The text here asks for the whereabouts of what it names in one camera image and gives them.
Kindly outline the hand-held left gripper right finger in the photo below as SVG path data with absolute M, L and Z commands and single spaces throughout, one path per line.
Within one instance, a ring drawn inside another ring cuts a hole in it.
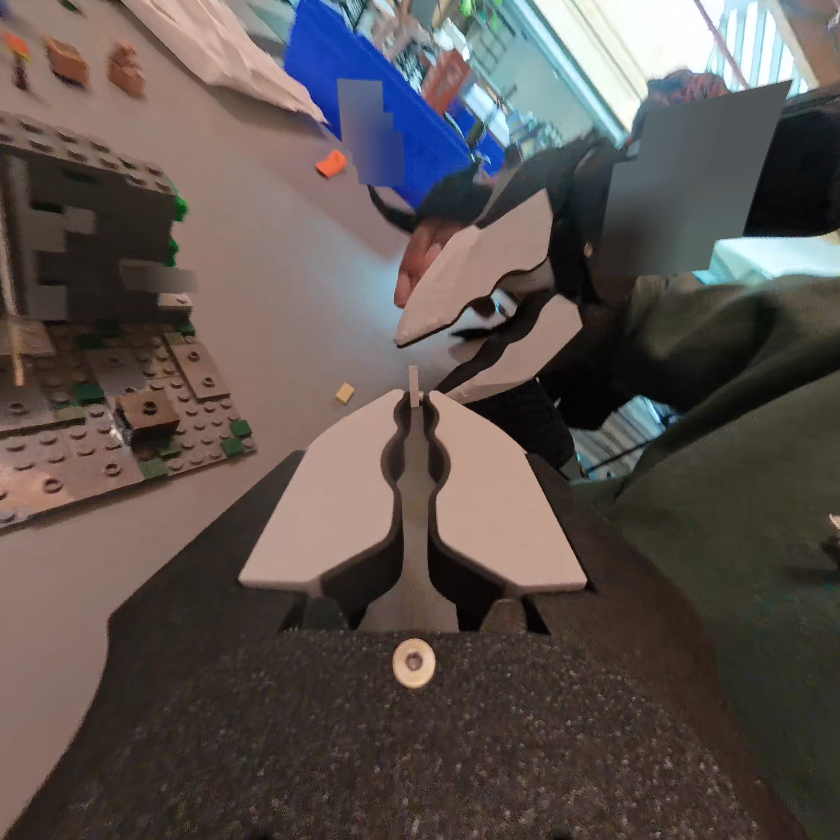
M 477 628 L 496 602 L 584 591 L 585 569 L 532 458 L 498 426 L 427 393 L 427 566 L 458 624 Z

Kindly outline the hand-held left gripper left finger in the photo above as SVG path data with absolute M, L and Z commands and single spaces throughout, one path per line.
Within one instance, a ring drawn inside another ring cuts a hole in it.
M 238 576 L 249 589 L 325 596 L 353 620 L 403 572 L 406 393 L 387 392 L 306 449 Z

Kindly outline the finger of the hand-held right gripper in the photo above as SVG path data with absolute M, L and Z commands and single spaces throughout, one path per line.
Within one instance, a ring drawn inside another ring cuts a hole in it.
M 508 392 L 533 380 L 581 329 L 575 303 L 557 293 L 533 296 L 491 329 L 478 351 L 436 389 L 460 404 Z
M 404 348 L 450 327 L 498 288 L 525 295 L 551 288 L 552 227 L 549 193 L 542 189 L 487 227 L 457 232 L 408 298 L 395 346 Z

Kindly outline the person's right forearm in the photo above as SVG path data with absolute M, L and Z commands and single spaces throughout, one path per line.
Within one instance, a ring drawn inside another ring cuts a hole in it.
M 595 430 L 636 396 L 715 428 L 838 372 L 838 278 L 758 286 L 638 279 L 622 306 L 589 311 L 565 422 Z

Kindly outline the grey desk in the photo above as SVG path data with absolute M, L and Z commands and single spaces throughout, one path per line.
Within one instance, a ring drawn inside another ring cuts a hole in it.
M 324 180 L 334 138 L 300 114 L 207 87 L 124 7 L 16 2 L 34 45 L 33 91 L 2 74 L 2 110 L 82 132 L 159 165 L 190 207 L 175 240 L 194 270 L 193 323 L 255 432 L 257 453 L 172 482 L 85 502 L 1 540 L 2 831 L 67 750 L 97 691 L 107 622 L 220 513 L 342 415 L 445 374 L 448 342 L 406 351 L 392 337 L 404 234 L 384 222 L 354 171 Z M 52 71 L 44 35 L 75 46 L 90 85 Z M 144 99 L 109 81 L 118 41 L 136 49 Z M 335 400 L 342 383 L 355 389 Z

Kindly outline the person's right hand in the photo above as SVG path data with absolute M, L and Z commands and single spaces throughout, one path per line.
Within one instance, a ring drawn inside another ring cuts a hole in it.
M 461 229 L 460 224 L 440 219 L 428 219 L 416 227 L 397 273 L 393 299 L 397 308 L 404 309 L 420 279 Z

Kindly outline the orange box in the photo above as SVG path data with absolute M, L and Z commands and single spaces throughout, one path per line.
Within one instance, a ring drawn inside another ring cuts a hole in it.
M 472 69 L 461 53 L 454 49 L 442 52 L 426 73 L 421 96 L 430 109 L 444 117 L 472 75 Z

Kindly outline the large window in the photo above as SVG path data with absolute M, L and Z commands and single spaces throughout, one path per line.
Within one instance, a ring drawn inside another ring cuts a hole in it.
M 629 129 L 648 82 L 709 71 L 730 90 L 791 81 L 820 86 L 781 2 L 531 2 L 618 123 Z

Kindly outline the person's green sweater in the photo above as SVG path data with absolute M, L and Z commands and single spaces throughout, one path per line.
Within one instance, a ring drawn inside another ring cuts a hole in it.
M 692 601 L 762 777 L 838 838 L 839 373 L 641 467 L 572 487 Z

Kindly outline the blue plastic bin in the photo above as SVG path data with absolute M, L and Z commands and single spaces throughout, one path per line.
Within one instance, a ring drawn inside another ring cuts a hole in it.
M 438 116 L 403 74 L 324 2 L 300 2 L 285 69 L 309 90 L 341 142 L 358 182 L 393 190 L 418 207 L 446 176 L 471 171 L 495 185 L 501 151 L 488 161 Z

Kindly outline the grey toy brick model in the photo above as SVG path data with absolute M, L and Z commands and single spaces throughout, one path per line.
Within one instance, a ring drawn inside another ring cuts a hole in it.
M 159 166 L 1 117 L 1 525 L 257 450 L 193 325 Z

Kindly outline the white crumpled paper sheet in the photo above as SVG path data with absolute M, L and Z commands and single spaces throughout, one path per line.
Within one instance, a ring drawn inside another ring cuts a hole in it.
M 328 119 L 310 92 L 249 37 L 218 1 L 123 1 L 183 66 L 209 87 L 236 91 L 281 110 Z

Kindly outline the brown toy brick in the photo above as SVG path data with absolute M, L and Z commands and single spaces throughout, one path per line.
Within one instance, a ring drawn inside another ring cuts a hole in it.
M 64 41 L 57 40 L 51 35 L 42 37 L 45 52 L 54 74 L 64 81 L 89 88 L 90 69 L 79 50 Z
M 127 40 L 118 41 L 106 63 L 108 80 L 131 98 L 144 99 L 145 78 L 137 60 L 136 49 Z

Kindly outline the small orange flame piece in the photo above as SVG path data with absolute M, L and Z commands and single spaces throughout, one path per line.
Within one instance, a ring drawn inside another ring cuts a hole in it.
M 27 41 L 11 31 L 4 31 L 2 33 L 2 41 L 12 61 L 12 81 L 14 86 L 18 90 L 29 92 L 28 64 L 31 59 L 31 54 Z

